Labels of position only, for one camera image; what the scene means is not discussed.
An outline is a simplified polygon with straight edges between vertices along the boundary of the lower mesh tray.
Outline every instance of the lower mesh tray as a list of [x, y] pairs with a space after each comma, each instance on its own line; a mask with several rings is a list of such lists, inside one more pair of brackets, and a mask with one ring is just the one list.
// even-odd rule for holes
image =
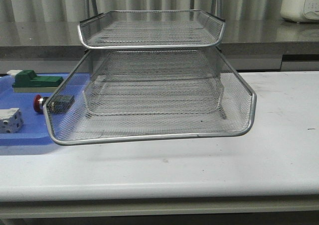
[[[57, 112], [59, 96], [74, 101]], [[215, 48], [91, 51], [44, 113], [52, 139], [73, 145], [241, 135], [255, 102]]]

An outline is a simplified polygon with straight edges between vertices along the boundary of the metal mesh desk tray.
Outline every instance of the metal mesh desk tray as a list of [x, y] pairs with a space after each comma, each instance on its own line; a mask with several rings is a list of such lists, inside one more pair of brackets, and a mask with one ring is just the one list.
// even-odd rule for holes
[[[58, 96], [74, 96], [54, 112]], [[87, 53], [45, 104], [62, 145], [236, 136], [246, 133], [256, 96], [217, 49]]]
[[80, 22], [90, 49], [215, 46], [225, 22], [201, 10], [111, 11]]

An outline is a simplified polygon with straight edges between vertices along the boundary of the blue tray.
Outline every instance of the blue tray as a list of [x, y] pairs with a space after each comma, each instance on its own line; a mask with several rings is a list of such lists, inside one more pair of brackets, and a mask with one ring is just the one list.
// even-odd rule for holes
[[[47, 76], [61, 76], [64, 79], [68, 74], [39, 74]], [[0, 77], [0, 109], [20, 108], [23, 126], [17, 133], [0, 134], [1, 145], [46, 145], [51, 143], [45, 118], [33, 110], [33, 99], [40, 94], [48, 97], [51, 93], [14, 93], [11, 76]]]

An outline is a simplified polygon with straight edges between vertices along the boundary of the gray countertop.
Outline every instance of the gray countertop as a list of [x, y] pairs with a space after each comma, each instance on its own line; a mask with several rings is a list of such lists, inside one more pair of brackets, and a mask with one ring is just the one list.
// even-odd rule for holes
[[[80, 58], [77, 22], [1, 22], [0, 59]], [[319, 24], [283, 20], [229, 20], [225, 55], [319, 54]]]

